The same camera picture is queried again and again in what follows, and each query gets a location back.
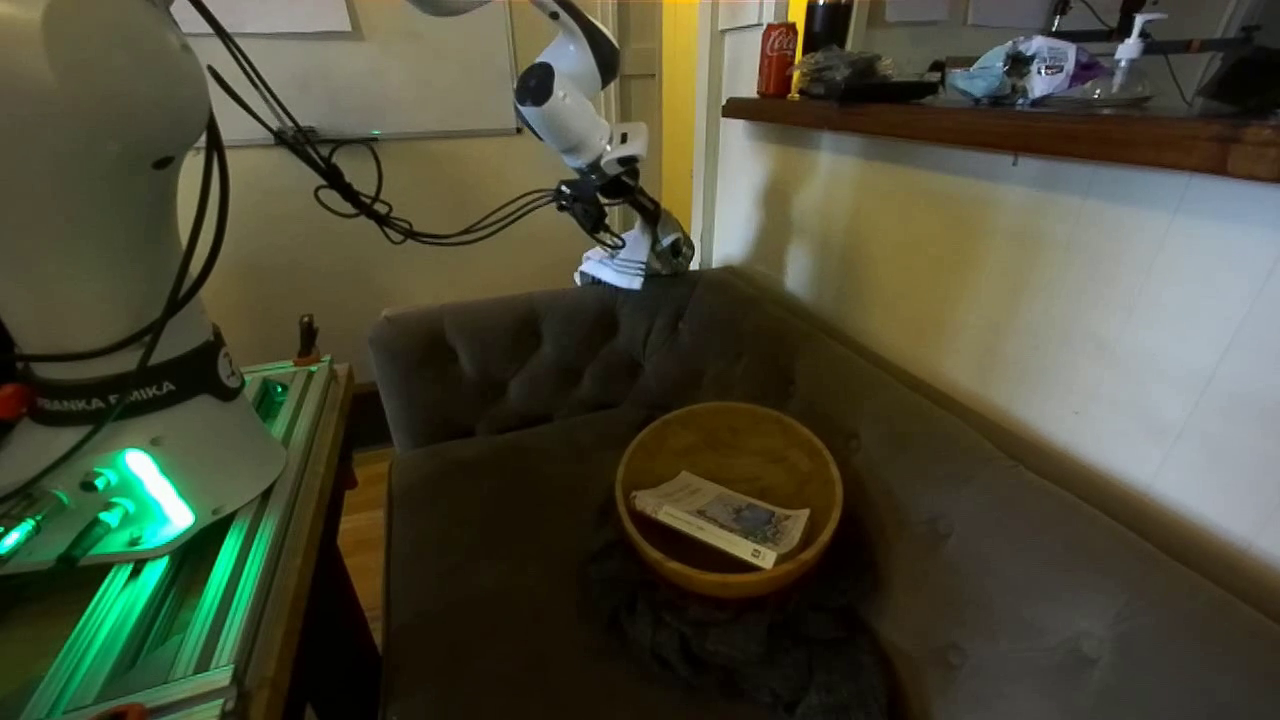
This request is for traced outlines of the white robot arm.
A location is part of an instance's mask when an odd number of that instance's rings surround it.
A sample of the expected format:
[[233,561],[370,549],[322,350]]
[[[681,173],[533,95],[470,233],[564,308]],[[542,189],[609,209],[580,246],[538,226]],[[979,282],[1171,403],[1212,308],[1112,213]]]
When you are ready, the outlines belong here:
[[218,126],[167,5],[0,0],[3,573],[163,556],[287,464],[200,308]]

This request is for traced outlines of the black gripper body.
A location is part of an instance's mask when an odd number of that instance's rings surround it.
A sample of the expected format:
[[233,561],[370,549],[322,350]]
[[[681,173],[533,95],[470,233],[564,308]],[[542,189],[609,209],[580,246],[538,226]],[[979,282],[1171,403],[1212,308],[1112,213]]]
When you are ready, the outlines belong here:
[[615,246],[632,223],[684,226],[642,185],[636,168],[603,173],[585,168],[577,181],[555,185],[555,209],[567,213],[591,246]]

